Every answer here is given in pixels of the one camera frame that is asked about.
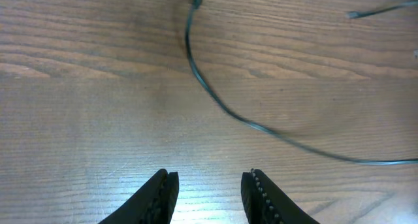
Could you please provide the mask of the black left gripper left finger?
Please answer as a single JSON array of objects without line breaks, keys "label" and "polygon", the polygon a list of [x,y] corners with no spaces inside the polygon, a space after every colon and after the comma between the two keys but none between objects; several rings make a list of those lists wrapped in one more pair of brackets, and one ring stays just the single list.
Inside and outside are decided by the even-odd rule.
[{"label": "black left gripper left finger", "polygon": [[169,224],[178,194],[178,173],[162,168],[99,224]]}]

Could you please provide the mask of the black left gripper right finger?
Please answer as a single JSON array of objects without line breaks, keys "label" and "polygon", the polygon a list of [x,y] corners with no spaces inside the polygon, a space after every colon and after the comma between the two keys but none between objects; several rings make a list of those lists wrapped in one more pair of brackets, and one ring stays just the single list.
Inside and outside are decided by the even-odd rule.
[{"label": "black left gripper right finger", "polygon": [[259,169],[242,173],[240,190],[249,224],[319,224]]}]

